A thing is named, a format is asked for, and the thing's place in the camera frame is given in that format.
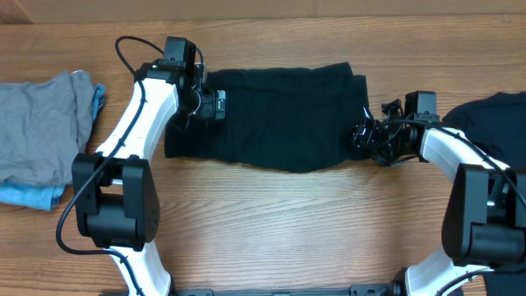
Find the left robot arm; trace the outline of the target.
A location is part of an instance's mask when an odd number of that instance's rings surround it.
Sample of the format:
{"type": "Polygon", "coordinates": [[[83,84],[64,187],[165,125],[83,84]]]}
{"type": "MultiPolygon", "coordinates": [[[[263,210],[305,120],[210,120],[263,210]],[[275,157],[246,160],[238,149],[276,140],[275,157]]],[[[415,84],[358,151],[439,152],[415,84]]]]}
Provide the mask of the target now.
{"type": "Polygon", "coordinates": [[[58,246],[77,254],[62,239],[74,211],[79,233],[96,246],[92,254],[111,256],[128,295],[176,293],[155,244],[160,205],[150,161],[163,130],[214,131],[226,117],[226,94],[206,84],[204,58],[194,43],[169,36],[160,52],[162,58],[131,70],[133,95],[108,139],[94,154],[73,160],[75,195],[56,229],[58,246]]]}

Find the black shorts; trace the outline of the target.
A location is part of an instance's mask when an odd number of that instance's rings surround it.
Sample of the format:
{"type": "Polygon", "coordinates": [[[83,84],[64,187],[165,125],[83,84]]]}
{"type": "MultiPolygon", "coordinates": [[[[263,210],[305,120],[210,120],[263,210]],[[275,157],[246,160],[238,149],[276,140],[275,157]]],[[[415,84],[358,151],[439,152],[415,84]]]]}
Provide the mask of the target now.
{"type": "Polygon", "coordinates": [[[317,69],[221,70],[209,73],[208,82],[226,93],[225,119],[191,119],[184,132],[170,120],[166,157],[306,173],[370,156],[350,141],[369,113],[367,80],[346,62],[317,69]]]}

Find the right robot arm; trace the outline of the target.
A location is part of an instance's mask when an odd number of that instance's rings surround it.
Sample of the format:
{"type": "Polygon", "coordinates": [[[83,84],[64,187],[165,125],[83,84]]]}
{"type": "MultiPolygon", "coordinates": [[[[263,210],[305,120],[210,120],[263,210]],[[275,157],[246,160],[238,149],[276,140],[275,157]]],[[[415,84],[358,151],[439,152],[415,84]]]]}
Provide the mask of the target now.
{"type": "Polygon", "coordinates": [[[440,246],[388,284],[356,284],[353,295],[459,295],[486,287],[525,292],[525,95],[497,93],[444,117],[436,94],[409,93],[366,115],[348,136],[381,166],[410,159],[434,164],[452,189],[440,246]]]}

